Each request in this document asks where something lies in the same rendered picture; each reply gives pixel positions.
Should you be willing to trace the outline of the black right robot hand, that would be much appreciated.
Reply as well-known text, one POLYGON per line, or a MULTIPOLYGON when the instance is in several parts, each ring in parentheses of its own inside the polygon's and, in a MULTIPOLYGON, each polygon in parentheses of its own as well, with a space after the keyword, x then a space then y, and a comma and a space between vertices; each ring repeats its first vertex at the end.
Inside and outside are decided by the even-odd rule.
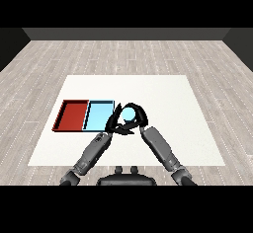
POLYGON ((135 103, 128 103, 123 107, 123 109, 124 108, 133 108, 134 109, 135 119, 133 122, 135 123, 135 127, 138 127, 138 126, 145 127, 148 125, 148 118, 147 118, 146 112, 141 106, 139 106, 135 103))

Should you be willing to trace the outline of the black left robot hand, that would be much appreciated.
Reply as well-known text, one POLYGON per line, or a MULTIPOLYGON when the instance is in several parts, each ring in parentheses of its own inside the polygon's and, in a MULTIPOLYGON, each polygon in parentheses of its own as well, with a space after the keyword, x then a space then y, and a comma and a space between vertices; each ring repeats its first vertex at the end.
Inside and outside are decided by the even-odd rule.
POLYGON ((118 104, 115 110, 113 111, 112 115, 107 120, 107 123, 105 126, 105 131, 107 133, 110 133, 110 134, 117 133, 121 135, 132 134, 131 129, 135 128, 134 122, 130 122, 127 124, 118 123, 122 110, 123 110, 122 105, 118 104))

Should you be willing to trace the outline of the small blue can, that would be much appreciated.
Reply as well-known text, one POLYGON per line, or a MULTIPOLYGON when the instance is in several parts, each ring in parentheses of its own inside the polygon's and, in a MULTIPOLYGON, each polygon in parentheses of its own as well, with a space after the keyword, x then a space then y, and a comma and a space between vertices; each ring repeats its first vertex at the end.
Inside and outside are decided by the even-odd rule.
POLYGON ((135 111, 133 108, 124 108, 122 111, 122 118, 125 123, 133 122, 135 119, 135 111))

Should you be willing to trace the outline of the light blue shallow open box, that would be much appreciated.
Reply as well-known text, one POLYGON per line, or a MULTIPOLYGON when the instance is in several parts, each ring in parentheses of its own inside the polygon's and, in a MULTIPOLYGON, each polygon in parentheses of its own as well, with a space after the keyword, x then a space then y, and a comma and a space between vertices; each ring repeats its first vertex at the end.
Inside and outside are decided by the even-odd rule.
POLYGON ((88 104, 82 130, 84 132, 103 132, 114 108, 115 102, 113 100, 91 100, 88 104))

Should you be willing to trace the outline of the red shallow open box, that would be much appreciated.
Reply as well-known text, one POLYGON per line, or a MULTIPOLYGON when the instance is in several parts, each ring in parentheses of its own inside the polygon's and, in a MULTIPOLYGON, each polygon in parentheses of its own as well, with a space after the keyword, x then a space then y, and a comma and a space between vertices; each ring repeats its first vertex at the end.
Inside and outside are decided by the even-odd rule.
POLYGON ((54 132, 82 132, 88 100, 64 100, 55 119, 54 132))

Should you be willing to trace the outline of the dark grey robot body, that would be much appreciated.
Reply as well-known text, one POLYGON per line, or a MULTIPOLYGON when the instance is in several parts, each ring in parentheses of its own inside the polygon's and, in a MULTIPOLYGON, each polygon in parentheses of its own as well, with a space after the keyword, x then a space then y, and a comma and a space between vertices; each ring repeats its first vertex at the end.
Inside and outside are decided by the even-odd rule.
POLYGON ((124 174, 123 167, 117 166, 112 175, 100 178, 97 186, 156 186, 153 178, 141 175, 136 166, 130 167, 130 173, 124 174))

